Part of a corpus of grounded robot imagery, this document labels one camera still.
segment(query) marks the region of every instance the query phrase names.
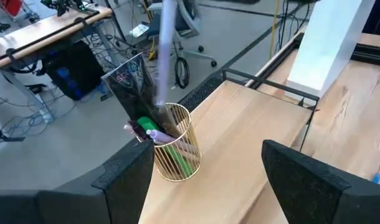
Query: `table leg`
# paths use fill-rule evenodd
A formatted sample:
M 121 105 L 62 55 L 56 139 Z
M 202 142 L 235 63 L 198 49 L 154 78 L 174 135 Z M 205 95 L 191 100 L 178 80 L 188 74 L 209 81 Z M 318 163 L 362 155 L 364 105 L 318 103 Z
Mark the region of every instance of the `table leg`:
M 106 48 L 107 53 L 110 56 L 112 63 L 115 66 L 119 66 L 120 61 L 116 57 L 116 54 L 114 54 L 114 52 L 112 51 L 112 47 L 114 47 L 114 46 L 111 46 L 110 42 L 107 40 L 107 38 L 104 35 L 104 32 L 101 30 L 101 28 L 99 28 L 99 26 L 96 27 L 96 32 L 97 32 L 98 36 L 100 37 L 100 40 L 102 40 L 102 43 L 103 43 L 104 47 Z
M 28 90 L 15 76 L 14 73 L 1 70 L 2 74 L 14 85 L 16 86 L 28 99 L 29 101 L 38 107 L 39 113 L 42 115 L 44 121 L 49 123 L 53 120 L 53 116 L 50 113 L 48 107 L 43 102 L 40 96 L 35 96 L 33 92 Z

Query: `gold wire pen holder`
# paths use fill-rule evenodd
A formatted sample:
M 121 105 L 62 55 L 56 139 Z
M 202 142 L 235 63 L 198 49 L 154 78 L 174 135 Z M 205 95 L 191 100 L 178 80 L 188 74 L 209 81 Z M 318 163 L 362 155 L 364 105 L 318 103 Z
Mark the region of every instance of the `gold wire pen holder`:
M 179 182 L 192 177 L 201 166 L 201 153 L 192 127 L 190 112 L 182 105 L 166 103 L 180 137 L 167 144 L 154 146 L 154 163 L 166 180 Z

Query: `wooden desk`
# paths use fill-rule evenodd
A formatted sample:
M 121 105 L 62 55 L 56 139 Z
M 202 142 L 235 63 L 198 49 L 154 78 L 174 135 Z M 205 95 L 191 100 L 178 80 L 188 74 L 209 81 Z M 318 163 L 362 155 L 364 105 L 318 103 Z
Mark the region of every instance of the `wooden desk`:
M 87 19 L 86 22 L 88 24 L 92 24 L 112 14 L 112 10 L 107 7 L 101 7 L 101 6 L 95 7 L 92 5 L 92 6 L 89 6 L 89 8 L 98 10 L 100 13 Z M 46 38 L 45 40 L 37 42 L 33 45 L 31 45 L 31 43 L 36 42 L 39 39 L 42 39 L 60 30 L 61 28 L 69 26 L 70 24 L 74 23 L 74 20 L 78 17 L 85 18 L 87 16 L 88 14 L 85 14 L 83 12 L 70 10 L 69 12 L 66 12 L 61 17 L 57 17 L 56 15 L 54 15 L 46 19 L 43 19 L 39 22 L 36 22 L 35 24 L 31 24 L 17 31 L 11 32 L 10 34 L 5 35 L 4 37 L 0 37 L 0 56 L 5 55 L 7 49 L 10 49 L 10 48 L 19 49 L 27 45 L 30 45 L 30 46 L 13 54 L 13 56 L 16 59 L 19 59 L 26 55 L 29 55 L 30 53 L 33 53 L 47 45 L 50 45 L 51 43 L 59 39 L 62 39 L 80 30 L 81 28 L 83 28 L 83 24 L 80 23 L 75 26 L 72 26 L 68 29 L 58 32 L 55 35 L 52 35 L 51 37 Z M 11 60 L 8 57 L 0 59 L 0 68 L 5 65 L 8 65 L 10 62 Z
M 180 183 L 155 169 L 139 223 L 240 223 L 267 183 L 262 141 L 291 145 L 311 111 L 226 81 L 191 114 L 201 168 Z
M 112 10 L 106 7 L 95 6 L 94 4 L 89 4 L 87 6 L 89 9 L 94 9 L 99 11 L 98 14 L 86 19 L 87 24 L 93 24 L 100 19 L 106 18 L 112 14 Z M 48 45 L 66 38 L 71 37 L 83 28 L 83 24 L 79 23 L 71 26 L 76 18 L 87 18 L 89 15 L 83 12 L 78 12 L 76 10 L 70 10 L 64 15 L 57 17 L 56 15 L 43 19 L 35 24 L 29 25 L 27 27 L 21 28 L 17 31 L 11 32 L 4 37 L 0 37 L 0 71 L 2 74 L 15 85 L 24 95 L 28 97 L 32 104 L 36 105 L 40 110 L 41 114 L 47 114 L 44 116 L 45 122 L 48 123 L 52 120 L 51 113 L 48 107 L 45 106 L 44 102 L 36 98 L 27 87 L 25 87 L 8 68 L 12 64 L 11 59 L 6 57 L 7 49 L 17 49 L 18 52 L 13 54 L 15 59 L 20 59 L 21 62 L 26 62 L 26 59 L 31 58 L 31 55 L 36 55 L 35 60 L 40 60 L 40 49 L 46 48 Z M 100 36 L 104 47 L 110 49 L 110 44 L 105 38 L 103 32 L 99 27 L 95 28 L 96 32 Z M 107 50 L 112 62 L 118 64 L 118 59 L 116 55 L 110 50 Z M 30 63 L 37 63 L 34 60 L 28 60 Z
M 359 43 L 380 46 L 380 36 L 362 34 Z M 285 84 L 296 54 L 268 79 Z M 266 85 L 258 90 L 287 99 Z M 380 166 L 380 66 L 350 61 L 317 108 L 302 153 L 371 180 Z M 288 223 L 269 184 L 243 223 Z

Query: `marker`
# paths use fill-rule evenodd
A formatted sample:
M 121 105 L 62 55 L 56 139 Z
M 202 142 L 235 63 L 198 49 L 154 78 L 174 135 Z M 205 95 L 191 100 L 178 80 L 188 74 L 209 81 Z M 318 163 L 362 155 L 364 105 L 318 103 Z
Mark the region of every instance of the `marker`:
M 146 134 L 148 134 L 154 141 L 161 142 L 162 144 L 168 144 L 173 141 L 175 141 L 175 138 L 172 138 L 171 136 L 162 133 L 158 130 L 147 130 Z M 186 151 L 184 149 L 187 149 L 189 152 L 196 152 L 196 148 L 188 143 L 185 143 L 181 140 L 177 141 L 177 144 L 181 147 L 181 150 Z
M 160 131 L 157 130 L 147 130 L 146 132 L 154 141 L 156 142 L 173 142 L 175 139 L 171 136 L 168 136 Z M 178 162 L 179 168 L 183 171 L 183 174 L 186 177 L 189 177 L 194 171 L 189 162 L 187 162 L 180 153 L 175 150 L 173 146 L 165 146 L 165 150 L 172 156 L 172 158 Z
M 154 143 L 157 144 L 157 145 L 163 145 L 163 144 L 165 144 L 165 143 L 160 142 L 160 141 L 157 141 L 157 140 L 155 140 L 155 139 L 153 139 L 153 141 L 154 141 Z

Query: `purple marker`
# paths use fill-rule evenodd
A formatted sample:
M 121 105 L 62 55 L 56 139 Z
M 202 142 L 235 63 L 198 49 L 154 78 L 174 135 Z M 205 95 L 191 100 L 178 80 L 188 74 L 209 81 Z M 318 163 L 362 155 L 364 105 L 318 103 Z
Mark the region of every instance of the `purple marker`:
M 146 133 L 154 140 L 154 142 L 168 144 L 175 141 L 175 138 L 172 138 L 171 136 L 165 133 L 162 133 L 161 131 L 158 131 L 158 130 L 147 130 Z M 194 146 L 188 143 L 185 143 L 179 140 L 178 144 L 183 147 L 182 149 L 187 149 L 191 152 L 196 152 L 196 149 L 194 148 Z

